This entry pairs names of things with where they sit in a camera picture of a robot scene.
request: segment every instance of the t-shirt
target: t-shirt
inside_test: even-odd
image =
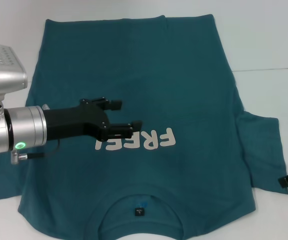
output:
[[[40,232],[185,240],[254,211],[252,187],[287,193],[278,120],[244,111],[212,15],[47,20],[27,104],[99,97],[123,101],[112,123],[142,130],[63,139],[56,155],[20,166],[0,154],[0,198],[22,194],[19,212]]]

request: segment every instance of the black cable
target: black cable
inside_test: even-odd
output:
[[[56,152],[58,152],[60,147],[60,139],[58,139],[58,145],[55,150],[50,152],[36,152],[36,153],[28,153],[27,158],[28,159],[37,159],[37,158],[44,158],[44,157],[50,157],[54,155]]]

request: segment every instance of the white surface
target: white surface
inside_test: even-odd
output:
[[[159,15],[186,17],[213,14],[222,44],[235,72],[247,111],[277,117],[288,171],[288,0],[0,0],[0,44],[12,46],[31,81],[44,22]],[[28,90],[6,97],[5,107],[23,106]],[[254,190],[257,210],[199,240],[288,238],[288,196]],[[50,240],[17,212],[19,197],[0,200],[0,240]],[[136,234],[122,240],[166,240]]]

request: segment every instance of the shirt sleeve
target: shirt sleeve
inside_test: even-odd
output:
[[[236,89],[236,127],[252,186],[288,194],[278,179],[286,175],[278,119],[244,111]]]

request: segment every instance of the green led light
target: green led light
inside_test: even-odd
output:
[[[16,149],[23,149],[26,146],[24,142],[19,142],[16,144],[15,148]]]

